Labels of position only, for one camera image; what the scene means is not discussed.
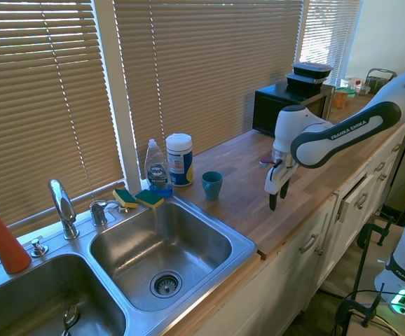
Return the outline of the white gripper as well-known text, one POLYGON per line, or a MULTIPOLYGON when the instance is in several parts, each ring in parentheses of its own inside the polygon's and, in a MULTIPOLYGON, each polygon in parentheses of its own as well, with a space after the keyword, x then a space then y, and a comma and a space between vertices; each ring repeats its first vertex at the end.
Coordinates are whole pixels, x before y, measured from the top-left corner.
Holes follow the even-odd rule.
POLYGON ((286 167, 282 161, 277 161, 268 171, 264 190, 269 194, 269 208, 274 211, 280 191, 280 198, 287 196, 290 178, 296 172, 298 165, 286 167))

